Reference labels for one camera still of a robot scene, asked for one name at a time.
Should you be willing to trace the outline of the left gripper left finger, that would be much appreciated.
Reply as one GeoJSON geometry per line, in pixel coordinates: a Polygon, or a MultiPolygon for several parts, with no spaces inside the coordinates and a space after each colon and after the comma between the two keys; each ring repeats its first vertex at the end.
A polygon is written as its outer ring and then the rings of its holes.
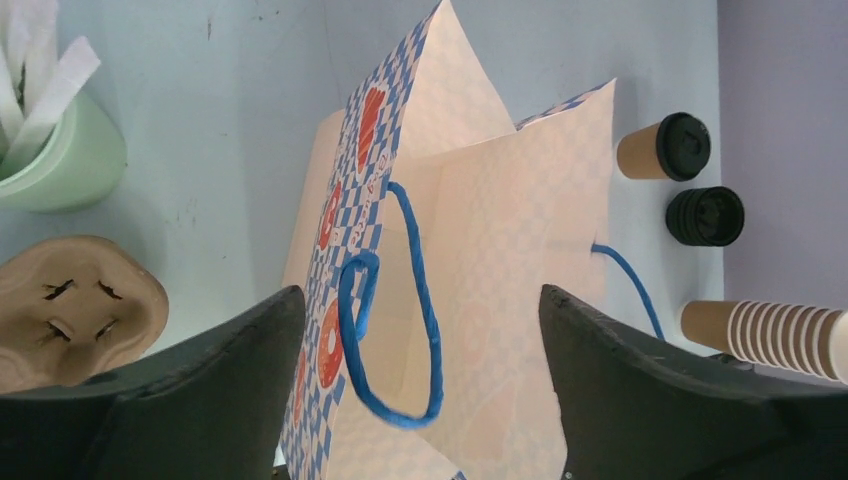
{"type": "Polygon", "coordinates": [[[305,332],[289,286],[70,386],[1,399],[5,479],[268,479],[305,332]]]}

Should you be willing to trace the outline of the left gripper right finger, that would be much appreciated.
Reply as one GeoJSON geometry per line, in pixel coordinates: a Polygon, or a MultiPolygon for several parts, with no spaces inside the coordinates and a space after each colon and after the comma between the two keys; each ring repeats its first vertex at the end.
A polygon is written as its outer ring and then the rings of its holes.
{"type": "Polygon", "coordinates": [[[538,315],[564,478],[846,477],[845,390],[692,354],[551,284],[538,315]]]}

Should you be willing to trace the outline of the single brown paper cup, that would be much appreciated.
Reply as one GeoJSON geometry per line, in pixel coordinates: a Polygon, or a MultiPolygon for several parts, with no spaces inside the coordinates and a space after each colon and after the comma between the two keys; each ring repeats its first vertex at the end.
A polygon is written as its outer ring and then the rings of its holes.
{"type": "Polygon", "coordinates": [[[657,156],[659,123],[624,136],[616,150],[621,173],[634,180],[659,180],[666,177],[657,156]]]}

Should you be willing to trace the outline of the black cup lid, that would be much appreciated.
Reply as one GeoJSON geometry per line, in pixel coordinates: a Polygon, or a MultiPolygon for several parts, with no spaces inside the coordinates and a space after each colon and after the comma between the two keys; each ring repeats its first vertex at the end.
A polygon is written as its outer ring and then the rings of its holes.
{"type": "Polygon", "coordinates": [[[659,123],[656,155],[672,180],[685,182],[697,177],[709,162],[711,147],[706,125],[689,113],[672,113],[659,123]]]}

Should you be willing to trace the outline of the checkered paper takeout bag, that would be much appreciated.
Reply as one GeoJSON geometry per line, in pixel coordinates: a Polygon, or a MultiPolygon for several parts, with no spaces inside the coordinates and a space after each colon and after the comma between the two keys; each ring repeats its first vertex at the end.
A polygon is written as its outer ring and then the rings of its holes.
{"type": "Polygon", "coordinates": [[[442,1],[317,131],[284,277],[294,479],[558,479],[546,284],[605,295],[616,84],[511,119],[442,1]]]}

